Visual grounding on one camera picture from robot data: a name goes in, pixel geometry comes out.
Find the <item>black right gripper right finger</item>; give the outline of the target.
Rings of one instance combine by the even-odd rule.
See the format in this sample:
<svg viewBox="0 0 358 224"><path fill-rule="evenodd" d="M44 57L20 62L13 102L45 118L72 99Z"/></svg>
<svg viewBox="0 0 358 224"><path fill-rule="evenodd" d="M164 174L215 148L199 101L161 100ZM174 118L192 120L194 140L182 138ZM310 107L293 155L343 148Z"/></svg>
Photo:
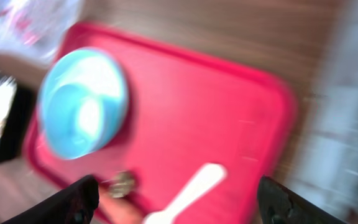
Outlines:
<svg viewBox="0 0 358 224"><path fill-rule="evenodd" d="M263 224L345 224L271 177L260 178L257 200Z"/></svg>

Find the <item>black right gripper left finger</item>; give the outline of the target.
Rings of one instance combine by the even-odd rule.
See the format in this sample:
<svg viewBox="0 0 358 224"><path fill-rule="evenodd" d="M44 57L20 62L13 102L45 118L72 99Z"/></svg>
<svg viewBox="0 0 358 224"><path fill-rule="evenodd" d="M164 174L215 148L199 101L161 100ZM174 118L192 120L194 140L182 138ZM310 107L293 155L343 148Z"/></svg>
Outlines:
<svg viewBox="0 0 358 224"><path fill-rule="evenodd" d="M98 182L86 175L2 224L89 224L98 205Z"/></svg>

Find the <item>light blue bowl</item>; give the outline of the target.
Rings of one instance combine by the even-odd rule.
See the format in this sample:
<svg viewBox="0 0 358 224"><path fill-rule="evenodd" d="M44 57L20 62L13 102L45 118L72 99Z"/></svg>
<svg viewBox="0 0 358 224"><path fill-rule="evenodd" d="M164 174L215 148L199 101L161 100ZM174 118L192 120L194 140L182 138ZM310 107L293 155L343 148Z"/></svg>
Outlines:
<svg viewBox="0 0 358 224"><path fill-rule="evenodd" d="M101 99L89 88L79 84L61 86L45 109L48 145L62 159L93 152L103 135L104 115Z"/></svg>

